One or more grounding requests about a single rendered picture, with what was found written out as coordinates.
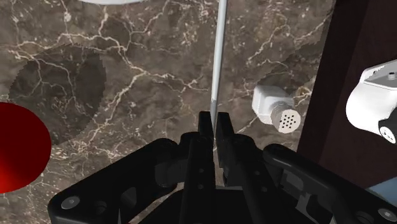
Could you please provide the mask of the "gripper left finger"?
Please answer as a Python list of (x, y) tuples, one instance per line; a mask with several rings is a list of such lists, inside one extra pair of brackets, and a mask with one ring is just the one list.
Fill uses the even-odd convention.
[(210, 224), (215, 191), (213, 129), (201, 111), (198, 130), (180, 142), (160, 138), (56, 194), (51, 224), (128, 224), (183, 183), (177, 224)]

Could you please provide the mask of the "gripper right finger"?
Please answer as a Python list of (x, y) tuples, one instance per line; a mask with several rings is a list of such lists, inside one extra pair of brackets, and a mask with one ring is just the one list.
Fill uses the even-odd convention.
[(244, 193), (254, 224), (397, 224), (397, 207), (280, 144), (259, 149), (219, 112), (225, 186)]

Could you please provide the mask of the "silver metal utensil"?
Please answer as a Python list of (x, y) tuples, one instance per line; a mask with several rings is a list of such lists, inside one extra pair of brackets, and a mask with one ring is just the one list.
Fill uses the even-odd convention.
[(213, 67), (212, 67), (212, 83), (211, 83), (211, 103), (210, 103), (210, 115), (211, 115), (211, 123), (212, 123), (213, 131), (216, 130), (216, 118), (218, 112), (218, 96), (219, 96), (219, 84), (221, 79), (221, 68), (222, 68), (222, 60), (223, 60), (227, 4), (228, 4), (228, 0), (218, 1), (218, 14), (217, 14), (216, 36), (215, 36), (215, 44), (214, 44), (214, 57), (213, 57)]

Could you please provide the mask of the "white salt shaker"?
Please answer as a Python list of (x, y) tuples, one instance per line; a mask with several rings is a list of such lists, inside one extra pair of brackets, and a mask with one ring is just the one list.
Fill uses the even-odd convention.
[(255, 86), (252, 109), (262, 123), (283, 134), (294, 132), (302, 121), (292, 96), (277, 86)]

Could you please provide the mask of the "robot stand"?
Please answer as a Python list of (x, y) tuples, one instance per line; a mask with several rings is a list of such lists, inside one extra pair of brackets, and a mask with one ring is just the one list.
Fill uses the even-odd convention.
[(397, 59), (397, 0), (336, 0), (298, 153), (368, 188), (397, 176), (397, 146), (353, 127), (345, 105), (364, 69)]

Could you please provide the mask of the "red round bowl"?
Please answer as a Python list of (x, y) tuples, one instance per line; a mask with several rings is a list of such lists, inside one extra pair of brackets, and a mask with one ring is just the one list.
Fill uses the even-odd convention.
[(35, 181), (51, 149), (49, 131), (38, 116), (22, 106), (0, 102), (0, 193)]

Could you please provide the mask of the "white round dish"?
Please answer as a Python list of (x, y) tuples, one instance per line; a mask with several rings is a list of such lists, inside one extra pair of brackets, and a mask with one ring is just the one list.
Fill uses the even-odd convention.
[(98, 4), (98, 5), (123, 5), (123, 4), (140, 3), (145, 0), (79, 0), (79, 1), (90, 4)]

